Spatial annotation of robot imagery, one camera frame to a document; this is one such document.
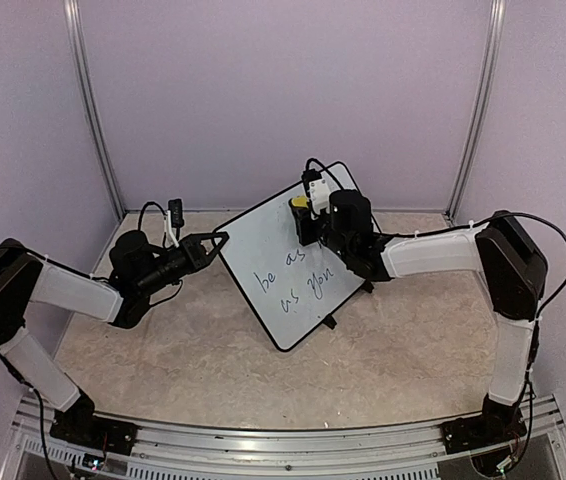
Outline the yellow whiteboard eraser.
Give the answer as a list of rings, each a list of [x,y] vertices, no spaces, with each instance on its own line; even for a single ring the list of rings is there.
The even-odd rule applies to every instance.
[[[305,196],[293,197],[289,200],[292,209],[308,209],[308,199]]]

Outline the black framed whiteboard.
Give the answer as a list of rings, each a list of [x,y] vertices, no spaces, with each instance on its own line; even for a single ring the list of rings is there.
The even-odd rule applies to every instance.
[[[290,199],[297,181],[215,228],[220,259],[274,346],[294,349],[364,284],[319,243],[300,244]]]

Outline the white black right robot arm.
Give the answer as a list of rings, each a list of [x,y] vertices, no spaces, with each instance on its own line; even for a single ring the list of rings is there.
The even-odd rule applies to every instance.
[[[374,229],[354,189],[308,191],[288,203],[301,245],[317,244],[367,284],[482,276],[496,326],[495,364],[474,433],[486,444],[523,429],[520,404],[538,350],[548,261],[514,212],[423,234]]]

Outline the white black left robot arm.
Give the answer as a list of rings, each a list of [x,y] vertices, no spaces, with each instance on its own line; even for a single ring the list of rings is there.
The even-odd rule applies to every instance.
[[[87,316],[120,329],[136,327],[154,307],[153,295],[180,287],[207,268],[228,242],[226,232],[195,233],[172,246],[148,241],[141,230],[120,236],[109,253],[112,272],[100,278],[66,266],[8,238],[0,244],[0,359],[55,410],[52,432],[96,443],[103,424],[93,400],[59,367],[26,326],[32,304]]]

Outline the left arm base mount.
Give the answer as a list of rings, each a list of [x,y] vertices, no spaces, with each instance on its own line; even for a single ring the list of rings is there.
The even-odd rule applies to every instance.
[[[137,425],[127,421],[56,411],[50,435],[104,453],[130,456],[138,430]]]

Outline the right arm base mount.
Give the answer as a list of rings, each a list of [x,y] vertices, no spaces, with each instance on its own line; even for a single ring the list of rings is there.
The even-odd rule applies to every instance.
[[[496,445],[524,437],[527,427],[521,417],[506,423],[497,416],[460,417],[441,424],[448,455]]]

